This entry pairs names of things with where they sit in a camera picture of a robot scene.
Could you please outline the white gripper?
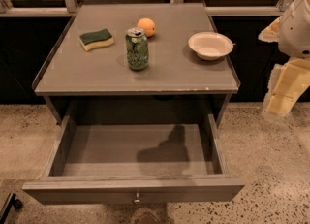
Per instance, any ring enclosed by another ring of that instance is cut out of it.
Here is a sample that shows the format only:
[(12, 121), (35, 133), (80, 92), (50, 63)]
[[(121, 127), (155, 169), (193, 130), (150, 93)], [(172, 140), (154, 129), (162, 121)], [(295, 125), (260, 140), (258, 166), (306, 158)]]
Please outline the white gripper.
[(258, 39), (268, 43), (278, 41), (279, 50), (292, 56), (284, 65), (274, 65), (263, 100), (265, 112), (284, 117), (310, 87), (309, 0), (294, 0), (281, 18), (273, 20)]

